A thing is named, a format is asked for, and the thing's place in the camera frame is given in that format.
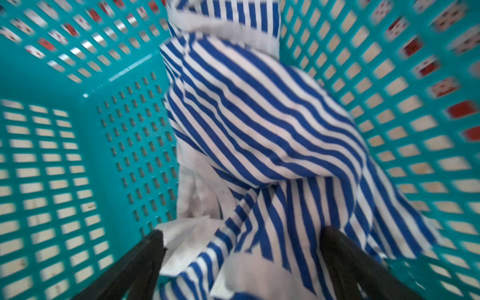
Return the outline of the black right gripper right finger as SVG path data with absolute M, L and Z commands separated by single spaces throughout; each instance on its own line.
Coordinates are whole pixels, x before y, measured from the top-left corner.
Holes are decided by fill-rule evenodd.
M 338 300 L 422 298 L 335 227 L 323 229 L 320 246 Z

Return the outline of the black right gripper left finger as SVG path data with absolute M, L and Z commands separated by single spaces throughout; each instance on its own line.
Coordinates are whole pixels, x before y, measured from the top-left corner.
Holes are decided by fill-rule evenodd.
M 165 257 L 163 232 L 151 231 L 75 300 L 151 300 Z

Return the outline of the blue white striped tank top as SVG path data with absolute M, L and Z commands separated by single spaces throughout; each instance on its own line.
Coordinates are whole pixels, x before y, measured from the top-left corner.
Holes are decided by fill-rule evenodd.
M 374 260 L 441 240 L 371 157 L 351 116 L 279 60 L 278 1 L 165 1 L 167 116 L 177 218 L 211 218 L 162 300 L 332 300 L 320 237 L 332 226 Z

